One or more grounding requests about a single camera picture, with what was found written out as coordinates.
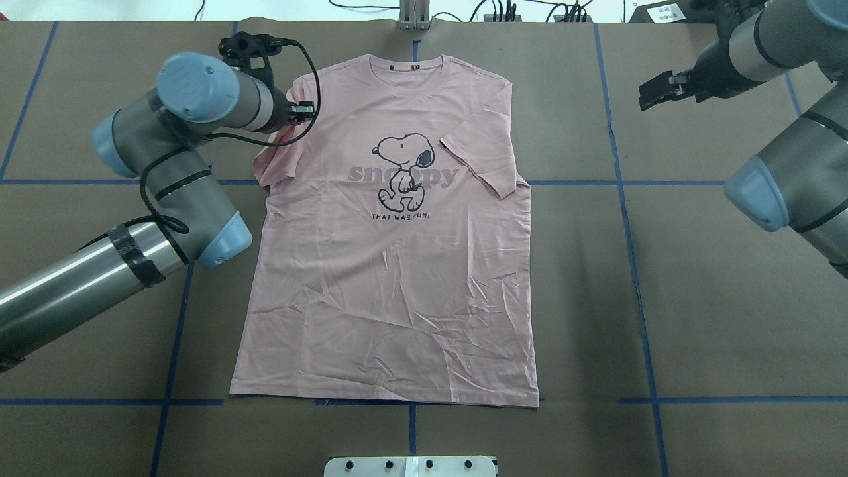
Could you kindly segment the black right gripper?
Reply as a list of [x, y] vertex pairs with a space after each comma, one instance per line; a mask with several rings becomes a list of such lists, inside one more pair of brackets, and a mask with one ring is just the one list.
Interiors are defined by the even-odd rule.
[[702, 51], [690, 72], [661, 72], [639, 85], [640, 111], [691, 96], [696, 101], [730, 99], [735, 96], [735, 73], [726, 48], [717, 41]]

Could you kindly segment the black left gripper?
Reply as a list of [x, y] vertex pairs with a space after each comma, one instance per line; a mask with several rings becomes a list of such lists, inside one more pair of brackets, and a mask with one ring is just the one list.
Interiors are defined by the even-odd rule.
[[305, 122], [316, 117], [314, 101], [290, 101], [279, 89], [272, 92], [272, 115], [268, 120], [268, 133], [276, 133], [289, 122]]

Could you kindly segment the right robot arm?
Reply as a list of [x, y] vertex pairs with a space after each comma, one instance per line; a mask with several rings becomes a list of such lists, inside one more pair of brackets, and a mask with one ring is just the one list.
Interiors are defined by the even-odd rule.
[[717, 40], [683, 72], [639, 88], [647, 111], [693, 97], [733, 99], [815, 63], [833, 87], [723, 187], [758, 227], [790, 227], [847, 275], [847, 6], [845, 1], [692, 1], [715, 15]]

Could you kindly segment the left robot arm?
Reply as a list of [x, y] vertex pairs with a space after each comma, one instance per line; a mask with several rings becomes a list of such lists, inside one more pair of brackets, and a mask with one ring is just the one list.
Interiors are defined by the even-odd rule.
[[320, 100], [291, 99], [260, 52], [178, 52], [151, 90], [93, 133], [100, 159], [136, 190], [133, 214], [2, 291], [2, 371], [189, 264], [215, 268], [252, 242], [200, 148], [308, 125]]

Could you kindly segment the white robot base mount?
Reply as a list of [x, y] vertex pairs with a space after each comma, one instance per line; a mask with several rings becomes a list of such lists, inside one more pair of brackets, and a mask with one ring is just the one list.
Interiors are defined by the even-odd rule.
[[324, 476], [498, 476], [496, 458], [460, 456], [367, 456], [332, 458]]

